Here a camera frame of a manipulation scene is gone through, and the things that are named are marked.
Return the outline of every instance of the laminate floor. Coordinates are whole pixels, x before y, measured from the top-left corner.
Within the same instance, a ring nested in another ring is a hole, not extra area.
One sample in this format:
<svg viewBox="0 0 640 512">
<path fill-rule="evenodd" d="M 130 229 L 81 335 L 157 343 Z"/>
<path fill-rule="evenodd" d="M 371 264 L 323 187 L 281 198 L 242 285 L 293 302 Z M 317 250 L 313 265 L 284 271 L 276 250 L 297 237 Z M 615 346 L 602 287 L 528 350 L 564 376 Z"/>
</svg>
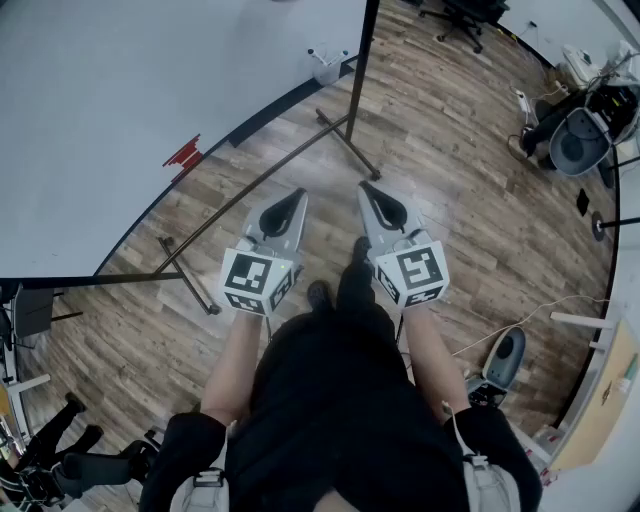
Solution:
<svg viewBox="0 0 640 512">
<path fill-rule="evenodd" d="M 436 10 L 442 7 L 437 3 Z M 597 173 L 569 179 L 514 159 L 507 136 L 523 118 L 509 86 L 530 97 L 544 94 L 544 70 L 510 38 L 492 28 L 475 55 L 456 32 L 435 35 L 444 22 L 420 19 L 415 8 L 383 0 L 356 126 L 355 143 L 377 165 L 382 183 L 420 205 L 432 237 L 443 242 L 451 286 L 433 304 L 451 351 L 514 323 L 538 304 L 584 294 L 601 298 L 612 242 L 593 240 L 590 213 L 614 213 L 614 196 Z M 334 118 L 349 105 L 352 77 L 315 94 L 238 148 L 208 157 L 133 231 L 105 273 L 149 272 L 164 259 L 158 236 L 184 240 L 216 209 L 319 130 L 315 108 Z M 335 136 L 314 145 L 233 208 L 184 254 L 184 265 L 204 289 L 214 290 L 226 247 L 237 240 L 250 207 L 271 193 L 304 187 L 310 196 L 302 242 L 305 271 L 281 304 L 274 327 L 305 311 L 307 285 L 317 278 L 337 286 L 356 237 L 363 233 L 356 185 L 364 169 Z M 580 188 L 591 199 L 581 217 Z M 376 285 L 380 303 L 398 313 Z M 597 315 L 600 304 L 571 299 L 555 307 Z M 84 311 L 20 349 L 25 377 L 49 372 L 52 381 L 24 394 L 34 429 L 75 391 L 89 411 L 64 439 L 86 423 L 105 437 L 98 450 L 115 453 L 152 425 L 197 403 L 222 350 L 233 312 L 206 316 L 180 281 L 73 290 L 55 313 Z M 503 407 L 532 434 L 557 417 L 588 352 L 590 329 L 554 324 L 549 309 L 524 325 L 527 351 Z M 461 353 L 463 369 L 478 371 L 494 338 Z M 263 332 L 263 347 L 266 332 Z M 134 510 L 140 486 L 97 488 L 83 498 L 92 510 Z"/>
</svg>

